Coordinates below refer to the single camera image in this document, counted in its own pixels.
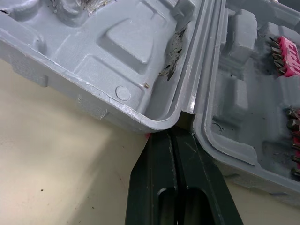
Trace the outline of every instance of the debris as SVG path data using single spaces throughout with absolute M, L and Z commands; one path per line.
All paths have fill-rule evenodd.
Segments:
M 145 89 L 149 89 L 149 85 L 148 85 L 147 83 L 144 83 L 143 87 L 144 87 Z
M 92 15 L 93 12 L 107 5 L 111 1 L 118 1 L 118 0 L 82 0 L 81 5 L 83 6 L 83 9 L 89 12 L 89 16 L 90 16 Z
M 158 76 L 166 76 L 168 81 L 175 73 L 177 62 L 181 56 L 183 35 L 185 31 L 186 26 L 173 35 L 171 51 L 166 55 L 165 67 L 158 73 Z

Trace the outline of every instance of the molded compartment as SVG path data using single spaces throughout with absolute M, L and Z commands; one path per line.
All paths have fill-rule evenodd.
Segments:
M 227 0 L 226 10 L 211 77 L 192 103 L 195 134 L 228 179 L 299 206 L 284 110 L 300 107 L 300 77 L 279 76 L 270 38 L 300 46 L 300 13 L 272 0 Z
M 205 49 L 212 13 L 224 5 L 223 0 L 0 0 L 0 57 L 98 119 L 136 132 L 162 130 L 178 120 L 188 79 L 183 68 L 193 44 Z

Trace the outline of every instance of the table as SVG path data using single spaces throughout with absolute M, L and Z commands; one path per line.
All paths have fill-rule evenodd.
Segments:
M 1 60 L 0 69 L 0 224 L 124 224 L 145 136 L 90 117 Z M 228 187 L 245 225 L 299 224 L 299 209 Z

